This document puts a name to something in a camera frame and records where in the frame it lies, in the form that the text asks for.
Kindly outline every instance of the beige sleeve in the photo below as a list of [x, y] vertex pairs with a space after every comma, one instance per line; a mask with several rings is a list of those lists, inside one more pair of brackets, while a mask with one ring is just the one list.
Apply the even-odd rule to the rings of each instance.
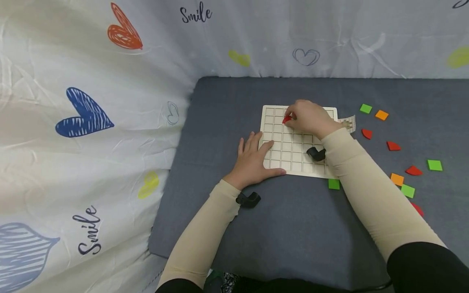
[[238, 215], [236, 198], [241, 193], [221, 180], [186, 227], [169, 256], [158, 288], [182, 278], [203, 289], [221, 238], [228, 224]]
[[327, 161], [384, 259], [406, 243], [446, 247], [365, 149], [341, 128], [322, 140]]

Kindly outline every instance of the red quarter circle piece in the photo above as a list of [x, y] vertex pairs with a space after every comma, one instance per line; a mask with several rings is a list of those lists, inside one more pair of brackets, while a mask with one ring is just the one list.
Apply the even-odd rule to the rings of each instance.
[[290, 121], [290, 120], [292, 120], [292, 116], [285, 116], [285, 118], [283, 118], [282, 123], [285, 124], [287, 121]]
[[423, 217], [424, 216], [424, 211], [418, 205], [416, 205], [415, 203], [411, 203], [411, 204], [414, 206], [414, 208], [417, 210], [417, 212], [420, 214], [420, 216]]
[[397, 143], [393, 142], [386, 142], [387, 143], [387, 148], [389, 150], [401, 150], [401, 147]]
[[415, 166], [410, 166], [410, 168], [406, 170], [406, 173], [414, 176], [419, 176], [423, 174], [423, 172]]
[[371, 139], [371, 136], [373, 135], [373, 132], [368, 129], [362, 129], [362, 134], [364, 137]]

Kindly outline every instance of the hand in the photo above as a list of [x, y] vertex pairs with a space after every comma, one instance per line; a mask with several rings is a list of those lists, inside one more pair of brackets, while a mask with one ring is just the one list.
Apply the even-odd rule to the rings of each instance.
[[310, 133], [318, 139], [323, 139], [332, 132], [343, 127], [334, 121], [323, 107], [308, 100], [297, 100], [287, 108], [285, 116], [292, 116], [285, 125], [304, 133]]
[[261, 148], [257, 150], [261, 137], [262, 132], [256, 135], [254, 135], [254, 132], [251, 132], [246, 145], [244, 145], [243, 138], [239, 141], [236, 164], [230, 174], [223, 178], [224, 181], [238, 190], [243, 190], [251, 184], [260, 183], [267, 178], [281, 176], [287, 173], [281, 168], [264, 168], [264, 157], [267, 151], [273, 146], [273, 141], [264, 143]]

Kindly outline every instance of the wooden grid board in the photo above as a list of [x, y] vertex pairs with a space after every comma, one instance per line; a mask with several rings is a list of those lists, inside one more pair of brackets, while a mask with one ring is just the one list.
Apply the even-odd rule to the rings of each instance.
[[[326, 159], [314, 162], [306, 153], [310, 147], [322, 150], [324, 147], [319, 139], [303, 134], [282, 124], [288, 106], [264, 105], [262, 108], [261, 131], [262, 139], [259, 148], [265, 142], [274, 141], [272, 148], [264, 159], [264, 167], [283, 168], [289, 175], [300, 175], [318, 178], [336, 178], [332, 175]], [[337, 108], [324, 107], [329, 116], [337, 121]]]

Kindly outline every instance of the green square piece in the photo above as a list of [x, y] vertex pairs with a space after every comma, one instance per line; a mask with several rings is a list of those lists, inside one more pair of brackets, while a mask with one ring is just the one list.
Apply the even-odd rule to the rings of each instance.
[[362, 104], [362, 106], [360, 107], [360, 111], [367, 114], [370, 114], [372, 109], [373, 107], [367, 104]]
[[432, 171], [443, 171], [443, 166], [438, 160], [427, 160], [428, 168]]
[[402, 187], [401, 187], [401, 191], [405, 196], [410, 197], [410, 198], [414, 198], [415, 188], [413, 188], [409, 185], [403, 184]]
[[329, 179], [329, 189], [340, 190], [340, 180], [339, 179]]

